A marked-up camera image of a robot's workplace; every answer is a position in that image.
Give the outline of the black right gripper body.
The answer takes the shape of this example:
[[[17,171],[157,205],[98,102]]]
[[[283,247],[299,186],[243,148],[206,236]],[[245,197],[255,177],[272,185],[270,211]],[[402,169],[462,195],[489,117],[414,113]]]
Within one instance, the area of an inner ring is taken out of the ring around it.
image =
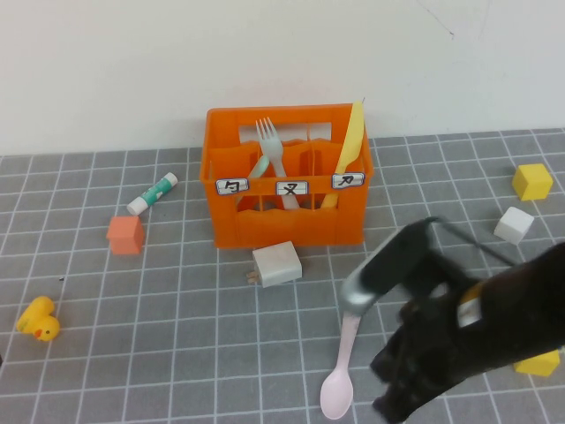
[[[434,398],[485,373],[480,356],[463,343],[463,330],[484,317],[485,284],[441,254],[425,254],[406,280],[413,299],[401,309],[403,325],[395,394]]]

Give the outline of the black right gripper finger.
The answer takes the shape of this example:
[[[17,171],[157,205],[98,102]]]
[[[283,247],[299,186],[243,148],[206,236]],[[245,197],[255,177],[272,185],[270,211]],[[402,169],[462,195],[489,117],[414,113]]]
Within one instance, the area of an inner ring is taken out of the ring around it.
[[[436,397],[437,393],[433,390],[390,384],[385,393],[373,401],[373,409],[387,423],[401,423]]]
[[[376,354],[371,369],[383,383],[407,385],[413,375],[413,362],[406,337],[391,338]]]

